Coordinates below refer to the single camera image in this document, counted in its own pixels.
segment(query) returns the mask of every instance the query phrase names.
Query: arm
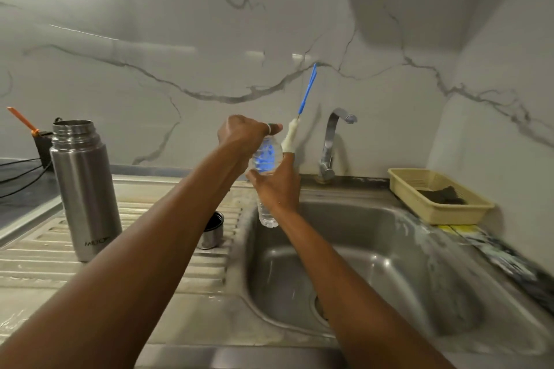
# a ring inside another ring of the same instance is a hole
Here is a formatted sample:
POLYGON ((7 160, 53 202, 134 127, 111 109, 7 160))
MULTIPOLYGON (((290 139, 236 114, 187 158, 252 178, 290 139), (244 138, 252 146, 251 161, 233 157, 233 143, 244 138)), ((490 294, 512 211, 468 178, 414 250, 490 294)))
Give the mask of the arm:
POLYGON ((453 369, 296 211, 299 177, 293 154, 272 176, 249 171, 264 205, 296 249, 353 368, 453 369))
POLYGON ((6 340, 0 367, 132 368, 208 219, 269 132, 229 117, 218 148, 6 340))

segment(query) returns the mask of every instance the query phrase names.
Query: transparent bottle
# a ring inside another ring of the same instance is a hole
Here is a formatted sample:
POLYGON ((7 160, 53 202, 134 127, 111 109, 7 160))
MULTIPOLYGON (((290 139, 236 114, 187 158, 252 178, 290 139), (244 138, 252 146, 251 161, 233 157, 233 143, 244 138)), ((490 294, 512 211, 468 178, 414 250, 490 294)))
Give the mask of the transparent bottle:
MULTIPOLYGON (((273 136, 264 137, 260 148, 252 157, 252 165, 260 175, 271 175, 275 172, 282 161, 281 145, 273 136)), ((258 198, 258 214, 262 225, 268 228, 279 226, 275 218, 269 212, 266 206, 258 198)))

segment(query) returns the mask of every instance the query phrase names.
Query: hand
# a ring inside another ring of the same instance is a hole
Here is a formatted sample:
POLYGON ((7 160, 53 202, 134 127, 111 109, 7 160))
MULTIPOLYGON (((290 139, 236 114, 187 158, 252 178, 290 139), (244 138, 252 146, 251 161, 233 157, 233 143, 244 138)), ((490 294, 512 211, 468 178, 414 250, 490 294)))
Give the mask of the hand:
POLYGON ((274 212, 277 208, 295 212, 300 197, 300 175, 294 170, 294 153, 285 153, 273 175, 260 175, 256 170, 246 173, 262 203, 274 212))
POLYGON ((281 130, 282 124, 266 124, 244 115, 230 115, 219 128, 217 137, 220 144, 230 143, 239 146, 241 153, 250 159, 264 137, 277 134, 281 130))

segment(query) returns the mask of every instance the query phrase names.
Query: faucet spout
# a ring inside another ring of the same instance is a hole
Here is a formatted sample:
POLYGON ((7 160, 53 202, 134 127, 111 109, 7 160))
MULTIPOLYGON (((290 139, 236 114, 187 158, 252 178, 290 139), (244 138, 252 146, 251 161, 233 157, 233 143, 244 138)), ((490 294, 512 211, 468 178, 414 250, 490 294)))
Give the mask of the faucet spout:
POLYGON ((325 142, 323 143, 323 151, 319 162, 319 180, 321 182, 327 182, 335 177, 335 171, 331 167, 333 162, 333 141, 335 140, 339 118, 342 118, 347 124, 353 124, 358 121, 356 115, 349 114, 343 108, 335 108, 329 116, 327 129, 325 130, 325 142))

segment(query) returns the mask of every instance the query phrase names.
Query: sink drain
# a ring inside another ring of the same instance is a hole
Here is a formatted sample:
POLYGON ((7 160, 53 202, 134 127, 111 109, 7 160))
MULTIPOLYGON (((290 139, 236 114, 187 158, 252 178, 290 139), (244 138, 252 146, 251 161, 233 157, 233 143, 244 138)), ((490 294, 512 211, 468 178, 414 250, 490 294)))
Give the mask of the sink drain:
POLYGON ((327 318, 327 316, 325 315, 325 311, 323 311, 323 307, 321 305, 321 301, 319 300, 319 298, 317 297, 317 295, 313 295, 314 298, 311 302, 311 309, 312 309, 312 312, 314 313, 314 316, 315 318, 320 322, 322 323, 323 325, 325 325, 326 327, 329 327, 329 319, 327 318))

